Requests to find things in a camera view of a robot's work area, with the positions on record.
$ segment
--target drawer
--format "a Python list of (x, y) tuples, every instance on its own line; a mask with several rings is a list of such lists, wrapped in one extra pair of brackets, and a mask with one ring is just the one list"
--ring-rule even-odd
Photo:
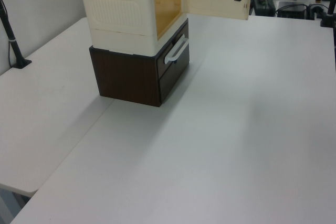
[(172, 62), (164, 73), (164, 75), (159, 80), (160, 98), (163, 102), (169, 92), (172, 90), (173, 86), (189, 64), (189, 45), (183, 50), (179, 58)]
[(159, 57), (157, 59), (157, 75), (158, 78), (161, 78), (162, 75), (167, 71), (169, 66), (172, 64), (165, 64), (164, 59), (167, 54), (171, 51), (171, 49), (176, 45), (178, 40), (184, 35), (185, 38), (189, 38), (189, 28), (188, 28), (188, 20), (182, 25), (182, 27), (172, 36), (172, 38), (166, 43), (163, 47), (162, 52), (159, 52)]

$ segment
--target orange translucent panel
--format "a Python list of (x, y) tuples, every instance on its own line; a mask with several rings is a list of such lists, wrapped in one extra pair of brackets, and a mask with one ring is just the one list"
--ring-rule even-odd
[(157, 39), (172, 26), (181, 15), (181, 0), (155, 0)]

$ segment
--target white table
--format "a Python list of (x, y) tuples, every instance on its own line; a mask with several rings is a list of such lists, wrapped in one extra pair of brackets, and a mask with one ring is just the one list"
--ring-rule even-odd
[(0, 188), (32, 196), (110, 105), (82, 19), (0, 76)]
[(334, 224), (332, 29), (189, 18), (168, 100), (114, 100), (13, 224)]

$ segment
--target black cable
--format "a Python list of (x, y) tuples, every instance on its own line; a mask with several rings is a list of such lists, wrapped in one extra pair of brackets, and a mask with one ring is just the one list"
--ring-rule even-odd
[(10, 63), (11, 61), (11, 53), (10, 53), (10, 42), (8, 41), (8, 63), (9, 63), (9, 67), (12, 68), (12, 64)]
[(323, 7), (328, 9), (328, 7), (326, 7), (325, 5), (322, 5), (322, 4), (311, 4), (310, 6), (313, 6), (313, 5), (320, 5), (320, 6), (323, 6)]

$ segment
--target white wall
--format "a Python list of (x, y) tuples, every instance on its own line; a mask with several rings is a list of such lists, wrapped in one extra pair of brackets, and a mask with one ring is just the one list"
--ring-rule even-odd
[[(82, 0), (3, 1), (8, 11), (9, 22), (24, 57), (85, 17)], [(9, 69), (7, 53), (8, 39), (4, 27), (0, 23), (0, 75)], [(13, 64), (15, 57), (12, 51), (11, 55)]]

